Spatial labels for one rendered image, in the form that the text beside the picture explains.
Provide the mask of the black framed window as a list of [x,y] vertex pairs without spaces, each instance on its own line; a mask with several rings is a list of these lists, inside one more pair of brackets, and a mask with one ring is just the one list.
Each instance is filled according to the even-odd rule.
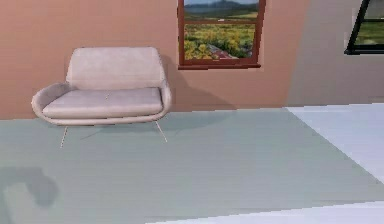
[[384,0],[362,0],[344,53],[384,54]]

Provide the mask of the brown framed window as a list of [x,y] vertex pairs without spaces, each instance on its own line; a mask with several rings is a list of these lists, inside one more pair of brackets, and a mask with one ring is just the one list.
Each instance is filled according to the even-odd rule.
[[178,68],[258,68],[266,2],[178,0]]

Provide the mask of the beige sofa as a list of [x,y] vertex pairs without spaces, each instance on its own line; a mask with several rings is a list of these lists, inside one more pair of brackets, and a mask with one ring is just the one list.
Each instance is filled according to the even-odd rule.
[[65,128],[158,123],[171,105],[161,56],[150,46],[77,48],[66,80],[31,100],[37,117]]

